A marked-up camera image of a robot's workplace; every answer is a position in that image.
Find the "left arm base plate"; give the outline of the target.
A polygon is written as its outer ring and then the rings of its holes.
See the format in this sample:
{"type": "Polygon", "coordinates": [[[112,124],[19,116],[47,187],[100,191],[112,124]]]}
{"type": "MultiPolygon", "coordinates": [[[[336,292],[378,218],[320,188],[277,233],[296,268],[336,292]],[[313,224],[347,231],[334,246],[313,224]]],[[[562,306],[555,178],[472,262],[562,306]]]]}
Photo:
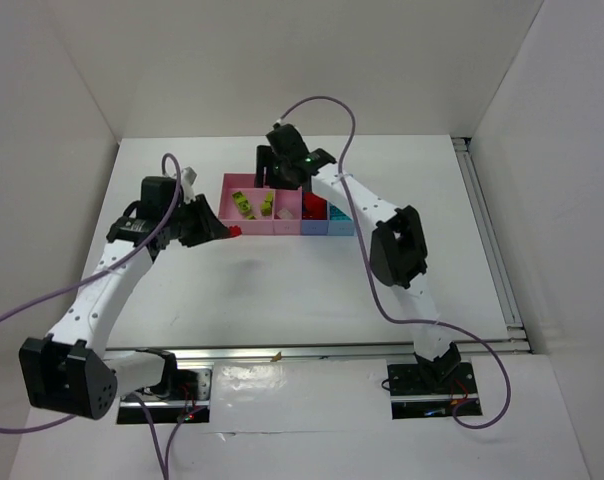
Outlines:
{"type": "Polygon", "coordinates": [[[150,388],[138,391],[156,424],[204,424],[210,420],[213,371],[207,367],[178,369],[167,393],[150,388]]]}

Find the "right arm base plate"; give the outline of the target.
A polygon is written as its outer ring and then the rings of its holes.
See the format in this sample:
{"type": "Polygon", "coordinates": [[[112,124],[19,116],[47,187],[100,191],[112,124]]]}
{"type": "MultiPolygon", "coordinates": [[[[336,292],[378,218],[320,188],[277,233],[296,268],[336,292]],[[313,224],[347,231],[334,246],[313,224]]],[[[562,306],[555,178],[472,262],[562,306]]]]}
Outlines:
{"type": "Polygon", "coordinates": [[[474,369],[468,360],[440,383],[429,385],[417,363],[390,363],[380,386],[390,397],[393,420],[451,417],[458,407],[459,417],[481,416],[482,406],[474,369]]]}

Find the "dark blue bin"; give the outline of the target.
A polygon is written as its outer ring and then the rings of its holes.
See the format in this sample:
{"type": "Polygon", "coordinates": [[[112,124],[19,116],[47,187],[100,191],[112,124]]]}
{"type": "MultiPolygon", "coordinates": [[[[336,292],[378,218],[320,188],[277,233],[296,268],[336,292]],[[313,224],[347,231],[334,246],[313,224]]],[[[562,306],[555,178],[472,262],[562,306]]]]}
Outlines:
{"type": "Polygon", "coordinates": [[[326,220],[303,220],[301,216],[301,234],[305,236],[326,236],[328,231],[328,202],[326,220]]]}

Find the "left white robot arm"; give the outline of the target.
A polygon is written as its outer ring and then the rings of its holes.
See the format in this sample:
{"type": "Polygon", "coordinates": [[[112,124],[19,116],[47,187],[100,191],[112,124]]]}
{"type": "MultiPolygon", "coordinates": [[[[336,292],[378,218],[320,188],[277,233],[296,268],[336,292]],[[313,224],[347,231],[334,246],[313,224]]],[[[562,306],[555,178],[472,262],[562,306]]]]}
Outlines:
{"type": "Polygon", "coordinates": [[[174,354],[137,349],[108,360],[104,354],[116,320],[139,281],[173,241],[190,248],[231,237],[206,197],[194,194],[196,174],[149,176],[139,200],[110,227],[103,254],[71,307],[42,339],[19,350],[32,406],[100,419],[118,397],[144,389],[166,397],[177,386],[174,354]]]}

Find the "large pink bin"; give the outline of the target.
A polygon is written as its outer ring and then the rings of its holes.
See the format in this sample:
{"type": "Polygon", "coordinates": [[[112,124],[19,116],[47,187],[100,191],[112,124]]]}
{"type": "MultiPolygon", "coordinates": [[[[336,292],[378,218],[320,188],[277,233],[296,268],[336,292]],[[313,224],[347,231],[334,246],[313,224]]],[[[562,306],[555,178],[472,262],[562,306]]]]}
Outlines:
{"type": "Polygon", "coordinates": [[[257,188],[250,173],[223,175],[218,218],[229,227],[239,227],[244,235],[273,235],[275,190],[257,188]]]}

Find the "white lego brick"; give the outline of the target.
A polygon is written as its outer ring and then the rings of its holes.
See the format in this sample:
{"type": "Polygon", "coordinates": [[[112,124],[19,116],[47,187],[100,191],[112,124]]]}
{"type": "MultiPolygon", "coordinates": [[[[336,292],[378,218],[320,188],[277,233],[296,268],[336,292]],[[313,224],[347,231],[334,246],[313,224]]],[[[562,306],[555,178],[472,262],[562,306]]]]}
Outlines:
{"type": "Polygon", "coordinates": [[[283,208],[277,212],[277,218],[280,220],[293,220],[294,215],[286,208],[283,208]]]}

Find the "small pink bin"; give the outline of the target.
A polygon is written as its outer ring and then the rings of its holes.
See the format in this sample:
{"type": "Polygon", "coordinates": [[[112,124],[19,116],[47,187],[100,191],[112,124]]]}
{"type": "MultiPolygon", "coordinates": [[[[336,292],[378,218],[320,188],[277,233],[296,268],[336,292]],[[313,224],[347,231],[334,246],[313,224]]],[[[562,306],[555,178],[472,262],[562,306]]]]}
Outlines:
{"type": "Polygon", "coordinates": [[[276,190],[274,203],[274,234],[301,234],[302,191],[276,190]]]}

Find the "aluminium rail front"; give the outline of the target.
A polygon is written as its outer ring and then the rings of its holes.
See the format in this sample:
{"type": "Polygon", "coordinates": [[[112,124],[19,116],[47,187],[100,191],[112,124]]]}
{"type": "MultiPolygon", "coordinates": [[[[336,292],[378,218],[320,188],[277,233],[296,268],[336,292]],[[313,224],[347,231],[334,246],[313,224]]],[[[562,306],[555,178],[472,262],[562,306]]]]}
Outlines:
{"type": "Polygon", "coordinates": [[[267,347],[207,347],[169,348],[163,350],[176,355],[179,360],[271,360],[282,359],[331,359],[346,357],[392,357],[414,354],[411,343],[374,343],[345,345],[301,345],[267,347]]]}

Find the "teal rounded lego block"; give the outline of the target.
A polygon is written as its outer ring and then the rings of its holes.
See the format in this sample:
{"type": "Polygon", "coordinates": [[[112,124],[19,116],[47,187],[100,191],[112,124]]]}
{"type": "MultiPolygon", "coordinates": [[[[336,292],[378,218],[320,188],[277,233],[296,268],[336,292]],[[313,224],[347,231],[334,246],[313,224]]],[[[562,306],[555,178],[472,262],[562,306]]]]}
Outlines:
{"type": "Polygon", "coordinates": [[[350,221],[351,218],[334,205],[329,206],[330,221],[350,221]]]}

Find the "lime green lego brick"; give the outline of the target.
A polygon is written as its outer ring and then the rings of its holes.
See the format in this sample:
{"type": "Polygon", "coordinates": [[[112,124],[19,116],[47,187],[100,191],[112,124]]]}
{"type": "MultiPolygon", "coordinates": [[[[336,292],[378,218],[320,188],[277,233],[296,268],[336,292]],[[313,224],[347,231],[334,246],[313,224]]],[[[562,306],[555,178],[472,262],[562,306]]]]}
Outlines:
{"type": "Polygon", "coordinates": [[[270,217],[273,214],[274,192],[268,191],[260,205],[260,212],[263,217],[270,217]]]}

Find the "red green lego assembly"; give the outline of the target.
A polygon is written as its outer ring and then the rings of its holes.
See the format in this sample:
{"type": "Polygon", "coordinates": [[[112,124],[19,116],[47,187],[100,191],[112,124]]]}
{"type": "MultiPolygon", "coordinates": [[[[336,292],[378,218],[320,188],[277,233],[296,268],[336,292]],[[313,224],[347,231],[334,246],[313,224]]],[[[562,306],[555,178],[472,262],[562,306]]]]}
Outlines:
{"type": "Polygon", "coordinates": [[[230,237],[234,238],[234,237],[238,237],[242,235],[242,229],[240,226],[237,225],[233,225],[229,227],[229,232],[230,232],[230,237]]]}

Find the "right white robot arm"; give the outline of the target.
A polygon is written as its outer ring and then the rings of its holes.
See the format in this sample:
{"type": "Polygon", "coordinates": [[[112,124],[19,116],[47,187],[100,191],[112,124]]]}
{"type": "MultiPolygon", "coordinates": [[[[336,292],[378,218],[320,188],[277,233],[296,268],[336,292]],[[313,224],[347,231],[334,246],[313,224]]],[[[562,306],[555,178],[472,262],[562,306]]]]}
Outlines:
{"type": "Polygon", "coordinates": [[[418,211],[383,200],[325,150],[311,151],[291,124],[277,121],[266,139],[257,153],[256,164],[263,170],[258,184],[300,187],[353,219],[375,300],[389,322],[409,327],[423,383],[441,384],[459,365],[460,354],[429,292],[428,250],[418,211]]]}

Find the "red sloped lego piece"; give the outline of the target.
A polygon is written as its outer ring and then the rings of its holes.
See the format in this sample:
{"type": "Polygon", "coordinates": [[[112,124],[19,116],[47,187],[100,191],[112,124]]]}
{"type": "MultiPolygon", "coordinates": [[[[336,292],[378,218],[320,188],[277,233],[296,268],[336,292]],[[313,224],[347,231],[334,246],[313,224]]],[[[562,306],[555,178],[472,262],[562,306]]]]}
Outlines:
{"type": "Polygon", "coordinates": [[[326,220],[327,201],[313,193],[304,192],[302,195],[302,219],[326,220]]]}

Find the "light blue bin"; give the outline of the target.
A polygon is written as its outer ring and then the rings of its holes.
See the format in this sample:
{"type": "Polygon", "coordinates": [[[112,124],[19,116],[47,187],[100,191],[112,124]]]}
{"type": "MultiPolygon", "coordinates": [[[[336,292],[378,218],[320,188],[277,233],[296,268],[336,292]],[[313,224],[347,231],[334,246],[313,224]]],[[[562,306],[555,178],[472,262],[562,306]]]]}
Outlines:
{"type": "Polygon", "coordinates": [[[353,236],[355,233],[354,222],[350,221],[330,221],[329,220],[329,206],[328,204],[328,231],[329,236],[353,236]]]}

